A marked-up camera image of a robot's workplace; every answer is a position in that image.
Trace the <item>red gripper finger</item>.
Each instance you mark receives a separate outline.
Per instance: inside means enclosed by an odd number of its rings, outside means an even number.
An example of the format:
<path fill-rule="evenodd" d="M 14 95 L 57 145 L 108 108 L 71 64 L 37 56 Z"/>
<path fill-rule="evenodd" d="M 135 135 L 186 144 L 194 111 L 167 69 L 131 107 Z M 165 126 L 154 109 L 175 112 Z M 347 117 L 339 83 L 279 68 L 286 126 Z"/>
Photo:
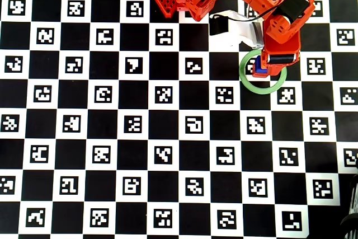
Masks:
<path fill-rule="evenodd" d="M 286 64 L 267 64 L 267 75 L 277 76 L 286 66 Z"/>

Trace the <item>red gripper body black motor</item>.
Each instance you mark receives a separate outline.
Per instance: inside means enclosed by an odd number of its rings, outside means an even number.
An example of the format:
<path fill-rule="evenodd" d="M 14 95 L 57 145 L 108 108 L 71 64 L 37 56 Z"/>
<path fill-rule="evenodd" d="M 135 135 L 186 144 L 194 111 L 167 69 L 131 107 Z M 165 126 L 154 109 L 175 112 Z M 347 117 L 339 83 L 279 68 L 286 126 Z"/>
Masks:
<path fill-rule="evenodd" d="M 290 66 L 299 60 L 301 19 L 290 22 L 284 15 L 270 15 L 263 22 L 264 67 Z"/>

